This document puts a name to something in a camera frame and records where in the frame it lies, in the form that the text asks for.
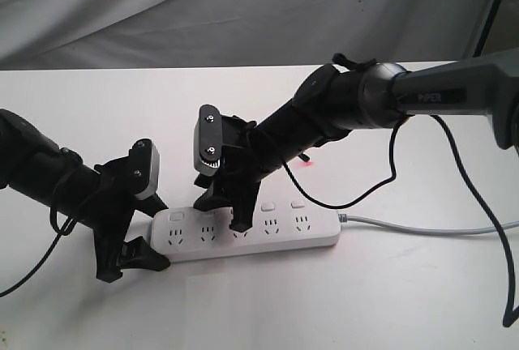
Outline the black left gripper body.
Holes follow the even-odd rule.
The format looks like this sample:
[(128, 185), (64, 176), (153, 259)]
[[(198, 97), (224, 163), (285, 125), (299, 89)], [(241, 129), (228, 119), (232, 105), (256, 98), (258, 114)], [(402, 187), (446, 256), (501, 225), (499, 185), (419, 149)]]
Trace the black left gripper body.
[(124, 269), (134, 266), (142, 241), (140, 237), (125, 240), (136, 203), (127, 188), (128, 162), (124, 156), (95, 166), (101, 175), (91, 207), (96, 277), (106, 283), (120, 279)]

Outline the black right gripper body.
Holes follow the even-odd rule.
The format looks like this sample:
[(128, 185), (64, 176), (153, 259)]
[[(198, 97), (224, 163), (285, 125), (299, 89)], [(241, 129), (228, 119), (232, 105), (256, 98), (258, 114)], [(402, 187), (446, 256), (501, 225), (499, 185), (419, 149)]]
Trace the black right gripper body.
[(222, 116), (223, 146), (220, 167), (212, 177), (199, 173), (195, 185), (221, 187), (230, 199), (232, 186), (240, 181), (260, 182), (281, 167), (274, 149), (256, 129), (256, 122)]

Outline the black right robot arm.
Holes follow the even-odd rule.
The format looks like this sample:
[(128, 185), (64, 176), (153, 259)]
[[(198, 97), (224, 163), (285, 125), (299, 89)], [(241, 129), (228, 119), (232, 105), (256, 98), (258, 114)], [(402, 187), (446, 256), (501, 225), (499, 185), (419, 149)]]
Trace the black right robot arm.
[(518, 52), (510, 49), (425, 70), (392, 62), (355, 63), (336, 54), (261, 122), (203, 105), (194, 133), (194, 208), (229, 207), (230, 227), (245, 232), (260, 183), (307, 149), (353, 130), (393, 129), (413, 115), (488, 117), (502, 149), (518, 145)]

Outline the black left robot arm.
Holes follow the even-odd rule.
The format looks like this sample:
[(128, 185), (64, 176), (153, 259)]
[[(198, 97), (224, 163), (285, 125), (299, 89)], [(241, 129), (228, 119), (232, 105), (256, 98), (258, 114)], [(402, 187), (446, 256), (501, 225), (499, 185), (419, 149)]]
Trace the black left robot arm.
[(163, 271), (169, 259), (143, 237), (126, 241), (133, 215), (153, 217), (167, 208), (157, 194), (160, 155), (151, 139), (137, 140), (127, 156), (86, 166), (76, 152), (59, 147), (21, 116), (1, 111), (1, 187), (49, 208), (54, 231), (65, 236), (57, 215), (90, 228), (97, 278), (106, 283), (124, 269)]

